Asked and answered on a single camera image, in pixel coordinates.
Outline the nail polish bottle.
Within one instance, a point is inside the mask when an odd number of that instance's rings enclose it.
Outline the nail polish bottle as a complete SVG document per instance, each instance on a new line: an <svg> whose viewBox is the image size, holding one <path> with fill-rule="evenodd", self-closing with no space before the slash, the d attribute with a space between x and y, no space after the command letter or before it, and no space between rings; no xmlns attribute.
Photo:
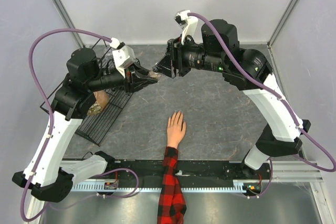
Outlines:
<svg viewBox="0 0 336 224"><path fill-rule="evenodd" d="M148 77L155 79L155 80L159 80L161 75L157 72L150 71L148 74Z"/></svg>

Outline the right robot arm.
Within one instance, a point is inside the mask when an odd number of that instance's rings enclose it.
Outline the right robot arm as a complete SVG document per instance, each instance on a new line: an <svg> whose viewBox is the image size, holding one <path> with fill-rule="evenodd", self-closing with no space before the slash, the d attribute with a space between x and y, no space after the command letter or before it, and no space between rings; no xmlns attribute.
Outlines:
<svg viewBox="0 0 336 224"><path fill-rule="evenodd" d="M272 67L262 52L240 48L237 28L227 21L213 19L211 24L250 77L282 94ZM220 72L226 82L253 101L266 119L267 125L242 161L240 172L245 178L254 178L270 157L298 154L302 147L299 138L302 133L284 104L238 71L206 24L202 25L201 33L203 41L200 44L191 35L180 35L168 40L165 55L153 67L153 71L172 79L176 76L183 77L192 69Z"/></svg>

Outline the red plaid sleeve forearm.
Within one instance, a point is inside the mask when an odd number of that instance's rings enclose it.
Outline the red plaid sleeve forearm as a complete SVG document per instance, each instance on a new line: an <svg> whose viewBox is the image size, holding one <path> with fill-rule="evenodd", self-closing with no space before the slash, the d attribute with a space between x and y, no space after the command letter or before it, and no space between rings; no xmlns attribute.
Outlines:
<svg viewBox="0 0 336 224"><path fill-rule="evenodd" d="M176 176L178 150L166 147L163 159L163 180L158 203L157 223L184 223L187 205Z"/></svg>

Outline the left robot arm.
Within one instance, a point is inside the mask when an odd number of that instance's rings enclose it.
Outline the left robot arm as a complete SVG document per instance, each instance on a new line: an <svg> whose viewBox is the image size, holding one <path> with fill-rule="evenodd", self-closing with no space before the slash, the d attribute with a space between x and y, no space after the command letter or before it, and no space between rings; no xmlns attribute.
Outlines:
<svg viewBox="0 0 336 224"><path fill-rule="evenodd" d="M113 55L115 68L111 70L90 48L77 49L67 61L68 73L55 93L38 150L27 168L12 178L38 200L60 202L74 185L94 176L114 175L113 157L102 151L75 164L61 165L72 136L96 102L95 92L124 87L126 93L134 93L158 82L159 76L139 64L132 48L123 46Z"/></svg>

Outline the mannequin hand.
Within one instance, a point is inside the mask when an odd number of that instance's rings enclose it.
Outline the mannequin hand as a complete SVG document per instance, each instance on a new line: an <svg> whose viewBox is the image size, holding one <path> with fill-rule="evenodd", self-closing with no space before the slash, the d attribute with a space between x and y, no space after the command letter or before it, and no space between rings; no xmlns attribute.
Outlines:
<svg viewBox="0 0 336 224"><path fill-rule="evenodd" d="M186 122L181 111L174 112L167 123L167 147L177 149L186 133Z"/></svg>

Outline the clear glass jar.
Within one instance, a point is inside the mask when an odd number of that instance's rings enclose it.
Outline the clear glass jar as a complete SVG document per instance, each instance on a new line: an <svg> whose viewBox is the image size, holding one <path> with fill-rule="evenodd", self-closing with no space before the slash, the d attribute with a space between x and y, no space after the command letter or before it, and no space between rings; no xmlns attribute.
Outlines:
<svg viewBox="0 0 336 224"><path fill-rule="evenodd" d="M105 49L104 49L104 56L106 57L106 58L112 58L113 57L113 55L112 55L112 52L113 52L113 49L111 48L111 47L105 47Z"/></svg>

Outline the brown round container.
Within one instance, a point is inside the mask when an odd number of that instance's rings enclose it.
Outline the brown round container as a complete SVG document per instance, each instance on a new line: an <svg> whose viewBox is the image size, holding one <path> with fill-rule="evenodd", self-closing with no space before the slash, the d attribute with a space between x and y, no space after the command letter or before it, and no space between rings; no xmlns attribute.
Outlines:
<svg viewBox="0 0 336 224"><path fill-rule="evenodd" d="M101 90L94 92L94 96L96 101L94 104L89 108L87 115L98 115L103 112L103 110L106 108L109 102L109 96L108 94Z"/></svg>

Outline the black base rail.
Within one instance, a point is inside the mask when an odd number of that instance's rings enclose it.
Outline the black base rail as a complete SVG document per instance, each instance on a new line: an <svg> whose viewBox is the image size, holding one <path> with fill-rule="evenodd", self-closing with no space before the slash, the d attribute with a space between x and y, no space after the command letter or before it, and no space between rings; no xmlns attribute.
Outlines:
<svg viewBox="0 0 336 224"><path fill-rule="evenodd" d="M73 186L72 191L129 192L138 186L140 192L157 192L161 189L163 166L161 160L117 159L108 170L117 173L87 179ZM266 182L270 165L264 163L254 172L245 172L235 161L178 161L177 173L183 192L244 192L247 183Z"/></svg>

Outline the aluminium corner post right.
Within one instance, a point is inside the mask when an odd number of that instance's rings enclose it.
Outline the aluminium corner post right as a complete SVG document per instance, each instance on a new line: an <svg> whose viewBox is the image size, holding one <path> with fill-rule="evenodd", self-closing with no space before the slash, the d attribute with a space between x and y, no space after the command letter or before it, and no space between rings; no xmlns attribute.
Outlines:
<svg viewBox="0 0 336 224"><path fill-rule="evenodd" d="M277 38L279 37L281 31L284 29L286 23L288 22L291 14L295 10L296 6L298 5L300 0L290 0L285 11L283 12L275 30L270 36L270 39L267 42L267 46L271 48L273 44L276 42Z"/></svg>

